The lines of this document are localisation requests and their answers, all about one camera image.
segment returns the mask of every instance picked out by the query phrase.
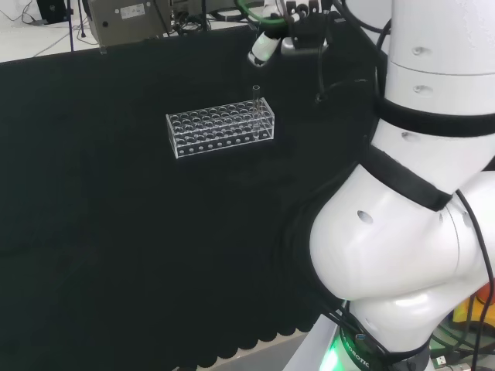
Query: black cable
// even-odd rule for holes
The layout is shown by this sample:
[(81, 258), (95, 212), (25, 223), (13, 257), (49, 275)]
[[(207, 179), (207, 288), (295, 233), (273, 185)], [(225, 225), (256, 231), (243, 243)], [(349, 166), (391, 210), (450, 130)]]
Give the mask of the black cable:
[(331, 12), (327, 12), (325, 16), (325, 24), (323, 26), (322, 40), (318, 48), (318, 89), (319, 92), (316, 95), (316, 103), (320, 103), (326, 99), (325, 95), (325, 82), (323, 80), (323, 47), (325, 46), (326, 30), (329, 24), (332, 22)]
[(82, 40), (80, 37), (79, 37), (79, 34), (80, 34), (80, 31), (81, 31), (81, 27), (79, 29), (77, 29), (77, 35), (76, 35), (76, 38), (79, 40), (79, 41), (82, 41), (83, 43), (87, 44), (87, 45), (98, 45), (98, 43), (90, 43), (86, 40)]
[[(463, 339), (462, 337), (457, 336), (456, 334), (451, 333), (447, 328), (445, 328), (443, 326), (439, 326), (439, 329), (442, 332), (444, 332), (448, 337), (456, 340), (457, 342), (462, 342), (463, 345), (469, 346), (471, 349), (474, 349), (474, 346), (475, 346), (474, 344), (472, 344), (471, 342), (467, 341), (466, 339)], [(490, 343), (489, 345), (485, 345), (484, 348), (488, 348), (489, 346), (492, 346), (493, 347), (493, 350), (490, 351), (488, 354), (495, 355), (495, 342)]]
[(370, 26), (367, 23), (364, 23), (363, 21), (361, 21), (359, 18), (357, 18), (350, 11), (349, 7), (347, 6), (347, 0), (342, 0), (342, 6), (346, 10), (346, 12), (349, 14), (349, 16), (353, 17), (356, 20), (356, 22), (359, 24), (359, 26), (363, 27), (364, 29), (367, 29), (368, 31), (375, 32), (375, 33), (381, 33), (383, 31), (383, 29), (379, 29), (377, 27)]
[(6, 14), (5, 14), (2, 10), (0, 10), (0, 13), (2, 13), (2, 14), (3, 14), (3, 15), (4, 15), (4, 16), (5, 16), (5, 17), (9, 20), (9, 21), (11, 21), (11, 22), (16, 21), (17, 19), (22, 19), (22, 21), (24, 22), (24, 15), (25, 15), (25, 14), (26, 14), (26, 15), (29, 15), (29, 16), (31, 17), (31, 19), (35, 22), (36, 20), (35, 20), (35, 19), (34, 19), (34, 18), (30, 15), (30, 14), (26, 13), (26, 12), (28, 11), (29, 6), (30, 6), (31, 4), (32, 4), (32, 0), (31, 0), (28, 4), (26, 4), (26, 6), (22, 9), (22, 13), (21, 13), (21, 15), (20, 15), (19, 17), (17, 17), (17, 18), (14, 18), (14, 19), (10, 18), (10, 17), (9, 17), (8, 15), (6, 15)]
[(380, 51), (377, 49), (377, 46), (374, 44), (373, 40), (370, 39), (370, 37), (363, 31), (361, 26), (359, 26), (359, 23), (349, 14), (349, 12), (346, 11), (346, 9), (343, 8), (342, 3), (339, 0), (332, 0), (333, 6), (337, 9), (338, 13), (342, 15), (342, 17), (345, 18), (346, 21), (364, 38), (366, 41), (366, 44), (370, 51), (373, 52), (375, 57), (378, 57), (378, 60), (381, 61), (383, 58), (387, 57), (387, 54), (385, 54), (383, 51)]
[(452, 349), (450, 349), (452, 352), (457, 350), (466, 341), (467, 334), (469, 333), (469, 327), (471, 326), (471, 317), (473, 316), (473, 307), (474, 307), (475, 298), (476, 298), (475, 294), (471, 295), (471, 297), (469, 298), (466, 325), (464, 326), (463, 334), (461, 335), (460, 339), (457, 340), (457, 343), (452, 347)]
[[(391, 27), (392, 27), (392, 20), (389, 19), (384, 29), (382, 30), (380, 36), (378, 37), (377, 48), (381, 52), (383, 52), (381, 48), (384, 45), (385, 38), (387, 37), (387, 34), (390, 32)], [(377, 88), (381, 96), (385, 95), (385, 84), (387, 83), (387, 59), (388, 59), (387, 54), (385, 53), (381, 54), (380, 60), (378, 61), (378, 65), (377, 65), (377, 80), (378, 80)]]
[(79, 20), (80, 20), (80, 28), (82, 30), (81, 37), (86, 37), (84, 33), (84, 21), (83, 21), (83, 13), (80, 10), (80, 0), (77, 0), (77, 6), (79, 7)]
[(387, 37), (387, 35), (390, 35), (391, 27), (392, 27), (392, 20), (389, 19), (384, 29), (381, 30), (380, 36), (378, 37), (378, 41), (377, 41), (378, 50), (381, 50), (381, 48), (384, 45), (385, 38)]
[(207, 23), (207, 0), (201, 0), (201, 23), (203, 24), (203, 32), (208, 31)]
[(160, 8), (158, 7), (156, 0), (153, 0), (153, 6), (155, 6), (156, 13), (158, 14), (158, 17), (160, 18), (160, 22), (162, 23), (162, 26), (163, 26), (165, 33), (167, 34), (168, 37), (170, 37), (169, 27), (166, 25), (165, 19), (163, 19), (162, 12), (160, 12)]
[(70, 8), (70, 0), (67, 0), (67, 20), (69, 21), (69, 37), (70, 37), (70, 51), (74, 51), (74, 39), (72, 35), (72, 9)]
[(488, 294), (488, 299), (486, 300), (485, 305), (483, 306), (483, 310), (481, 311), (480, 327), (478, 328), (478, 331), (476, 333), (476, 341), (474, 345), (473, 364), (471, 369), (476, 371), (476, 364), (478, 363), (478, 354), (480, 353), (481, 335), (483, 334), (483, 326), (484, 326), (486, 314), (488, 312), (488, 308), (490, 307), (490, 303), (493, 299), (493, 289), (494, 289), (493, 271), (490, 263), (490, 257), (488, 256), (488, 251), (486, 250), (485, 240), (483, 239), (483, 234), (481, 232), (480, 224), (478, 223), (476, 215), (474, 214), (473, 209), (471, 209), (471, 205), (467, 202), (466, 197), (464, 197), (463, 193), (460, 190), (457, 190), (456, 194), (461, 200), (461, 203), (463, 203), (464, 207), (466, 208), (469, 218), (471, 219), (471, 223), (473, 224), (473, 228), (476, 233), (476, 238), (478, 239), (478, 243), (480, 244), (481, 253), (483, 255), (483, 260), (485, 262), (486, 272), (488, 273), (488, 280), (490, 282), (490, 293)]

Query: test tube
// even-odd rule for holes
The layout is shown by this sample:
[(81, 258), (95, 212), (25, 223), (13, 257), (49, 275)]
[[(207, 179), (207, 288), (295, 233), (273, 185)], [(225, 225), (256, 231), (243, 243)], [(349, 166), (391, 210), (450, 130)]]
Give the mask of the test tube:
[(258, 140), (260, 138), (260, 86), (253, 86), (253, 138)]
[(259, 114), (260, 112), (260, 86), (259, 85), (254, 85), (253, 86), (253, 107), (254, 107), (254, 112), (256, 114)]

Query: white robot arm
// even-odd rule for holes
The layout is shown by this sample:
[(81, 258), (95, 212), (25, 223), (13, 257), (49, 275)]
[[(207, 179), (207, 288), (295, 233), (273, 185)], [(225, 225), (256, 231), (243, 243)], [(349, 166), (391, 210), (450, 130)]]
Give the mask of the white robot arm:
[[(354, 1), (348, 5), (356, 14), (358, 2), (369, 2)], [(376, 3), (388, 18), (390, 1)], [(382, 119), (368, 158), (316, 217), (309, 249), (317, 277), (350, 301), (361, 328), (387, 352), (412, 359), (440, 321), (489, 280), (457, 189), (495, 264), (495, 172), (480, 173), (495, 156), (495, 2), (391, 5)], [(340, 347), (341, 359), (348, 350)], [(361, 360), (350, 364), (371, 369)], [(434, 368), (429, 362), (415, 371), (423, 369)]]

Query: black cloth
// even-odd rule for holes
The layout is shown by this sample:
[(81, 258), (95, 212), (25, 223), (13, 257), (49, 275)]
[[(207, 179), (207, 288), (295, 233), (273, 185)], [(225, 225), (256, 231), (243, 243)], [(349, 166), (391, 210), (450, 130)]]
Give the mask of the black cloth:
[[(314, 104), (316, 57), (246, 60), (248, 28), (0, 66), (0, 369), (208, 366), (318, 315), (274, 278), (284, 212), (357, 157), (372, 88)], [(345, 25), (327, 84), (373, 77)], [(247, 100), (275, 140), (177, 161), (166, 114)]]

